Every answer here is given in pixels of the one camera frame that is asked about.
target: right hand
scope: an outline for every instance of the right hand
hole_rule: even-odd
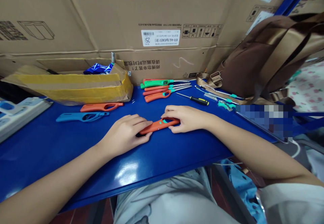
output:
[[[189,106],[166,106],[161,118],[180,119],[179,126],[170,126],[172,133],[185,133],[196,129],[206,129],[214,117],[213,114]]]

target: brown backpack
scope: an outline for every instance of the brown backpack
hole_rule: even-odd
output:
[[[239,104],[284,101],[288,96],[285,83],[309,55],[324,49],[324,13],[302,15],[294,20],[273,16],[261,21],[217,72],[197,76],[198,85],[206,84],[202,79],[207,79],[209,86],[245,98],[243,101],[230,98]]]

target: sleeve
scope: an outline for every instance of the sleeve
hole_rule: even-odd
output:
[[[268,224],[324,223],[324,188],[302,183],[277,183],[261,193]]]

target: white cable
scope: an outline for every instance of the white cable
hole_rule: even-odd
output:
[[[220,166],[232,166],[232,165],[238,165],[238,164],[243,164],[243,163],[232,163],[232,164],[220,164],[220,163],[213,163],[215,165],[220,165]]]
[[[300,145],[296,142],[296,141],[294,141],[294,140],[292,140],[292,141],[289,141],[290,143],[293,143],[293,144],[295,144],[296,146],[297,146],[297,151],[296,151],[296,153],[295,154],[293,154],[291,157],[292,158],[295,158],[296,156],[298,156],[298,154],[300,153]]]

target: white shirt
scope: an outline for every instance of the white shirt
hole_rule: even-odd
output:
[[[280,183],[261,194],[268,224],[324,223],[324,188]],[[204,168],[118,196],[115,224],[238,223],[217,206]]]

